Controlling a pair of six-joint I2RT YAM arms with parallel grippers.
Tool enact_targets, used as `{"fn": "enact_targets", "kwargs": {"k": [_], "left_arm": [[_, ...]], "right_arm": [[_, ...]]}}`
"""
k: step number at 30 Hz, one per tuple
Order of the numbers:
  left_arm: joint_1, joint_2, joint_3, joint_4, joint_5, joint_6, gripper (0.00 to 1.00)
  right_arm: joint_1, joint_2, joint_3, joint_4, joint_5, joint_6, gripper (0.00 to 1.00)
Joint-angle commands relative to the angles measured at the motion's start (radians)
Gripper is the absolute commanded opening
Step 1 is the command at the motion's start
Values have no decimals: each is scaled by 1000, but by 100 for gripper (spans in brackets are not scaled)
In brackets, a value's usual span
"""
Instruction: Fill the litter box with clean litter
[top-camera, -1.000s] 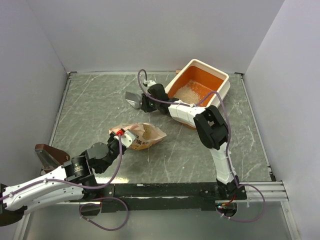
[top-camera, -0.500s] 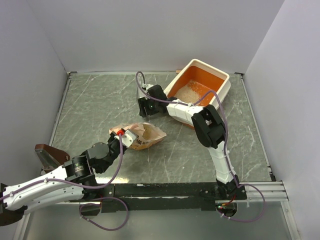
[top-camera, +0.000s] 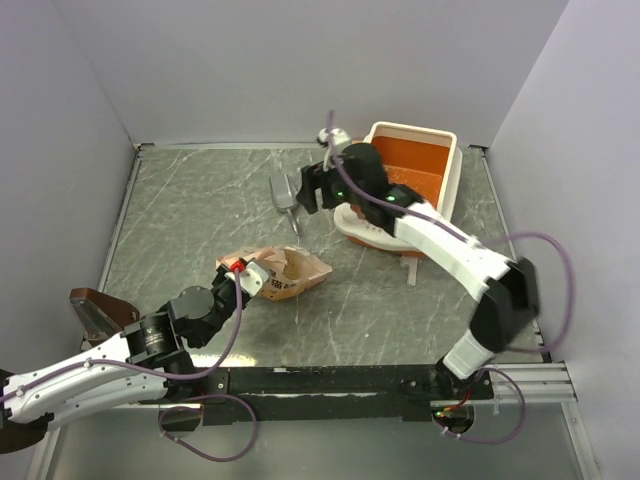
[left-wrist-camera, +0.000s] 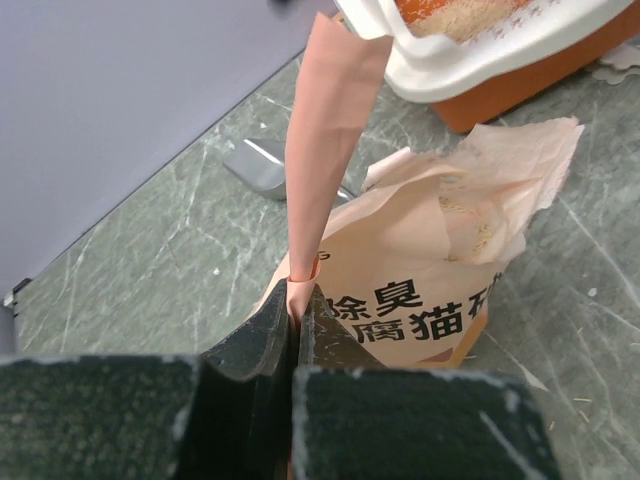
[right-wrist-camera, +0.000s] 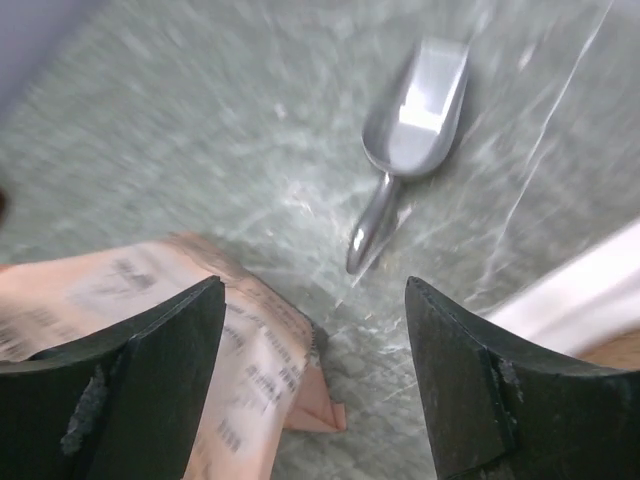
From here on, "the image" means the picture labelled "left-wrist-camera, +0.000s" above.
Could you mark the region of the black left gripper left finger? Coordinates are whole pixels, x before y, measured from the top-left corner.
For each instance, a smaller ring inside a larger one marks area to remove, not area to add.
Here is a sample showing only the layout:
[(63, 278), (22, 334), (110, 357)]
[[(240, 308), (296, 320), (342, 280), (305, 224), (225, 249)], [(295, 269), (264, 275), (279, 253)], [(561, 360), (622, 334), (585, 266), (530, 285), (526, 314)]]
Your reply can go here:
[(283, 479), (287, 285), (198, 355), (6, 356), (5, 479)]

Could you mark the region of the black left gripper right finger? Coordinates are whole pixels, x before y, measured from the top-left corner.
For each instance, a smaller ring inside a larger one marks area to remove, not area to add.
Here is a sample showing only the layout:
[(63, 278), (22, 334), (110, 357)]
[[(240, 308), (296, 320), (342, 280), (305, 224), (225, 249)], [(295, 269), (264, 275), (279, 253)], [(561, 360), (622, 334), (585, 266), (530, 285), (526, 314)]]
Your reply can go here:
[(498, 372), (390, 369), (315, 289), (293, 375), (298, 479), (556, 479), (540, 409)]

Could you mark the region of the pink cat litter bag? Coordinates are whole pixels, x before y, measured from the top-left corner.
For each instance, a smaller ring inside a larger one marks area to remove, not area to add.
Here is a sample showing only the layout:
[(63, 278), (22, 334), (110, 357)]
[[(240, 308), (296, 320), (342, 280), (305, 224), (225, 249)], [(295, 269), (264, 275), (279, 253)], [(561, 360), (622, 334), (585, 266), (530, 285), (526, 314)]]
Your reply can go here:
[(317, 15), (285, 145), (289, 247), (274, 273), (299, 326), (320, 288), (331, 320), (385, 366), (461, 363), (488, 299), (553, 202), (583, 132), (573, 117), (478, 125), (447, 156), (403, 148), (334, 203), (383, 81), (388, 36)]

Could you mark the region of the grey metal litter scoop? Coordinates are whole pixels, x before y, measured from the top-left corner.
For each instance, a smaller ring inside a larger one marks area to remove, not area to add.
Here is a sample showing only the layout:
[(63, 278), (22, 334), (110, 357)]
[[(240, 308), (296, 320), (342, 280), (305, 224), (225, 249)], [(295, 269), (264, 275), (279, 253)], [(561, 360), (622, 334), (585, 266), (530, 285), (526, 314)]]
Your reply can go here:
[(284, 141), (246, 138), (224, 159), (223, 166), (251, 191), (285, 201), (284, 156)]

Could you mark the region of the white bag sealing clip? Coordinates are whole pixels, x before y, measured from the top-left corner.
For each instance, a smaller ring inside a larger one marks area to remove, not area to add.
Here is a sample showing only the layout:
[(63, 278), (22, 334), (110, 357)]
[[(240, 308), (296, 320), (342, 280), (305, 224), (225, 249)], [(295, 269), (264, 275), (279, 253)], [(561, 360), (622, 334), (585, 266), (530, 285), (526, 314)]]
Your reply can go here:
[(629, 76), (638, 76), (639, 69), (639, 47), (623, 43), (598, 59), (589, 71), (598, 81), (618, 85)]

